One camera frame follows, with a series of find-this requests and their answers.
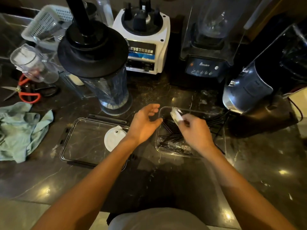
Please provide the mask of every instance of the scissors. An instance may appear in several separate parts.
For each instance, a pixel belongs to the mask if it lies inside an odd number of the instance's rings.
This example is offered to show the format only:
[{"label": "scissors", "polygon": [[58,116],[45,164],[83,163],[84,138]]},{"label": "scissors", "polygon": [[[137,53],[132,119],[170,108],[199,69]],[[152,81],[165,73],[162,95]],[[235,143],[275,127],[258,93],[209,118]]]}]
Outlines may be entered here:
[{"label": "scissors", "polygon": [[[18,93],[19,98],[21,99],[21,101],[25,102],[25,103],[29,103],[29,104],[33,104],[33,103],[37,103],[40,98],[41,98],[41,94],[40,93],[31,93],[31,92],[21,92],[21,87],[24,86],[26,83],[28,83],[30,81],[29,78],[26,78],[24,76],[24,74],[22,74],[19,78],[18,81],[18,86],[17,87],[10,87],[10,86],[2,86],[2,88],[5,89],[9,89],[9,90],[13,90],[14,92],[11,93],[8,97],[6,97],[3,101],[8,100],[10,97],[12,97],[14,94]],[[36,99],[33,101],[27,101],[26,97],[29,96],[36,96]]]}]

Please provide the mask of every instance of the person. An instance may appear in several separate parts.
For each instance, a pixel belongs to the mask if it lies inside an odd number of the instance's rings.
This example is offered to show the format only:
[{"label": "person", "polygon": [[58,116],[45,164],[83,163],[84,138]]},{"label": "person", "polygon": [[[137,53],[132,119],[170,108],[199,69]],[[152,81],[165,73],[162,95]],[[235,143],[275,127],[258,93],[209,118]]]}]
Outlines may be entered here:
[{"label": "person", "polygon": [[[83,180],[60,197],[37,221],[38,229],[89,229],[98,215],[121,168],[133,150],[146,141],[160,126],[162,119],[150,121],[159,104],[149,104],[138,111],[127,135],[117,147]],[[214,145],[205,122],[193,115],[182,116],[179,129],[186,142],[213,166],[223,193],[241,228],[261,230],[290,230],[294,226],[271,205]],[[108,229],[208,229],[196,216],[172,208],[147,209],[115,217]]]}]

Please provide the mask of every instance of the power cord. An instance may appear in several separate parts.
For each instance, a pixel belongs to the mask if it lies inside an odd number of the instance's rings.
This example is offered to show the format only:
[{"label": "power cord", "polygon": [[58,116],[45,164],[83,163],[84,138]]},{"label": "power cord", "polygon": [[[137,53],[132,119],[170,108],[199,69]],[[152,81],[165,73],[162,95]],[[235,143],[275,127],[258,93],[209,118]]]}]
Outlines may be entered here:
[{"label": "power cord", "polygon": [[300,119],[300,121],[299,122],[301,122],[302,120],[303,120],[303,118],[304,118],[304,116],[303,116],[303,113],[302,113],[302,111],[301,111],[301,109],[300,108],[298,108],[298,106],[294,103],[294,101],[292,101],[289,97],[288,97],[288,99],[289,99],[289,101],[297,108],[297,110],[300,112],[300,114],[301,114],[301,119]]}]

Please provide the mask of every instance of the black marble countertop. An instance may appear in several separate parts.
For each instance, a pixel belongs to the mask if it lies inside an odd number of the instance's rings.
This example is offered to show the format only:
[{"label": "black marble countertop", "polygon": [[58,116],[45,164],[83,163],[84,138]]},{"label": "black marble countertop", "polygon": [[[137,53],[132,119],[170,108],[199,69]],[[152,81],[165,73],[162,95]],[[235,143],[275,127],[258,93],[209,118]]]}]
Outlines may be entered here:
[{"label": "black marble countertop", "polygon": [[[12,86],[16,81],[2,71],[0,83]],[[128,90],[133,96],[132,107],[116,117],[128,122],[149,103],[215,113],[222,110],[217,105],[217,91],[172,86],[166,73],[155,79],[128,73]],[[0,99],[9,93],[1,90]],[[18,101],[16,95],[0,105],[12,105]],[[90,171],[60,160],[59,139],[64,129],[72,126],[77,118],[89,114],[105,115],[98,100],[80,100],[63,86],[60,94],[43,98],[33,105],[31,112],[44,115],[50,109],[54,113],[54,122],[27,161],[20,164],[0,162],[1,197],[52,204]],[[246,139],[226,135],[226,150],[228,161],[265,198],[297,228],[307,228],[306,153],[296,126]],[[123,213],[170,206],[190,211],[207,225],[240,228],[206,161],[161,154],[156,151],[153,138],[133,154],[102,211]]]}]

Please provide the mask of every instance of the hand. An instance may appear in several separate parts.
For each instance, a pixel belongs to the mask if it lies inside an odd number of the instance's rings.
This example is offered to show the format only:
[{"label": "hand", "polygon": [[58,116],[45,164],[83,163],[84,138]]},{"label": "hand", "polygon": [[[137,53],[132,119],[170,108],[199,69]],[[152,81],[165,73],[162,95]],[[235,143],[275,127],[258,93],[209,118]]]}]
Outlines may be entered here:
[{"label": "hand", "polygon": [[161,125],[162,118],[151,122],[148,117],[154,116],[159,111],[159,107],[160,104],[149,104],[134,115],[126,137],[135,140],[137,146],[146,141]]},{"label": "hand", "polygon": [[184,121],[180,121],[178,126],[186,142],[192,148],[197,150],[203,157],[207,157],[210,153],[216,151],[211,132],[205,120],[191,114],[185,114],[182,118],[189,123],[189,126]]}]

